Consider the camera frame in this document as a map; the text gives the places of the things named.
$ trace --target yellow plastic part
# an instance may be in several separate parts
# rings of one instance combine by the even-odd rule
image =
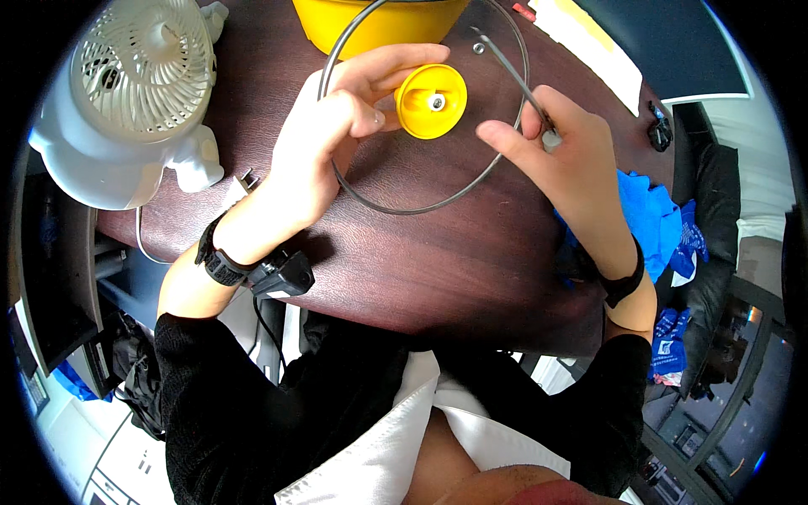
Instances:
[[[292,0],[303,31],[318,49],[330,53],[339,35],[368,2],[360,0]],[[437,44],[469,0],[387,2],[362,22],[348,39],[340,60],[389,44]]]
[[[398,122],[413,137],[428,140],[451,130],[463,116],[469,94],[460,73],[449,65],[424,65],[401,84],[393,96]],[[442,96],[439,111],[430,107]]]

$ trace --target fan grille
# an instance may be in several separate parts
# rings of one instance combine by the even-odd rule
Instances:
[[[164,137],[204,113],[213,65],[196,2],[118,0],[87,32],[73,70],[102,117],[129,132]]]

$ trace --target wrist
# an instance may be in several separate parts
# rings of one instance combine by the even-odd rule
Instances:
[[[235,263],[251,265],[300,231],[284,225],[278,213],[244,204],[230,209],[213,232],[213,246]]]
[[[607,280],[630,277],[637,268],[637,247],[624,221],[622,226],[600,228],[579,241]]]

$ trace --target black sleeve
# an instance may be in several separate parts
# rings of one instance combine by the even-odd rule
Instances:
[[[610,339],[581,380],[553,396],[501,352],[436,354],[441,368],[451,372],[493,420],[568,460],[570,480],[617,498],[637,472],[650,366],[650,345],[643,337]]]
[[[377,336],[323,339],[276,387],[218,320],[163,314],[155,351],[175,501],[274,503],[356,440],[389,411],[406,365],[406,350],[372,345]]]

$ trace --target white shirt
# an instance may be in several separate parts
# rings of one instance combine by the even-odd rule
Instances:
[[[488,419],[482,404],[448,374],[432,351],[411,352],[393,409],[353,444],[275,494],[278,504],[401,503],[410,489],[431,408],[446,415],[457,441],[481,471],[541,465],[570,477],[570,462],[535,440]]]

